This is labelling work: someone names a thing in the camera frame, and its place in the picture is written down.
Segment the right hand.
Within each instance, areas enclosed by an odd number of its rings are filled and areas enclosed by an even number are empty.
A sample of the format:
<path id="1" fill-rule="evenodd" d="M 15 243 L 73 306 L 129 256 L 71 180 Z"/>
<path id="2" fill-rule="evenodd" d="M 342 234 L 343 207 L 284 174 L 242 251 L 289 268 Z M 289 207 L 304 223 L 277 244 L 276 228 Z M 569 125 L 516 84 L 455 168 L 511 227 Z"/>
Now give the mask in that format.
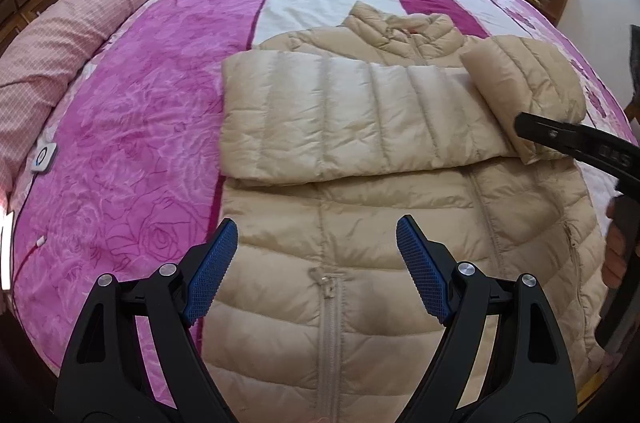
<path id="1" fill-rule="evenodd" d="M 612 198 L 606 209 L 606 217 L 610 220 L 610 224 L 605 235 L 604 263 L 601 270 L 604 284 L 612 290 L 620 287 L 627 270 L 626 240 L 614 221 L 615 206 L 616 198 Z"/>

